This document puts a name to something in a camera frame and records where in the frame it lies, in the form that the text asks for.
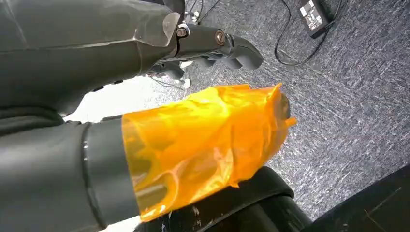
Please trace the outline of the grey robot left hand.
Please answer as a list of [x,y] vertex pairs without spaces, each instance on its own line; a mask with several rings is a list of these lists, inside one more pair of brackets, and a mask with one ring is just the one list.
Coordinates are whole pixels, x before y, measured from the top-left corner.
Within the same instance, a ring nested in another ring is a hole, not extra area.
[[296,123],[280,85],[209,87],[158,108],[65,122],[83,97],[180,63],[257,69],[259,51],[218,28],[184,24],[183,0],[0,3],[0,229],[206,230],[271,197],[265,168]]

